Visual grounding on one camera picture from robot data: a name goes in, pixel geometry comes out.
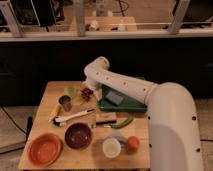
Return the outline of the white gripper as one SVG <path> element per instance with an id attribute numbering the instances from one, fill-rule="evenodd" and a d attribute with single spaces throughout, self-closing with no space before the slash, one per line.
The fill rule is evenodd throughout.
<path id="1" fill-rule="evenodd" d="M 94 91 L 94 97 L 96 98 L 97 101 L 101 100 L 102 98 L 102 90 L 99 89 L 101 87 L 101 84 L 92 80 L 92 79 L 89 79 L 87 78 L 83 84 L 89 88 L 90 90 Z"/>

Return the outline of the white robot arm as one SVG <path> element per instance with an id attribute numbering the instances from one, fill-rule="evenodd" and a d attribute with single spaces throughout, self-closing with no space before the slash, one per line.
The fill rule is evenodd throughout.
<path id="1" fill-rule="evenodd" d="M 106 85 L 147 106 L 151 171 L 204 171 L 194 99 L 182 85 L 113 73 L 101 56 L 84 68 L 85 85 Z"/>

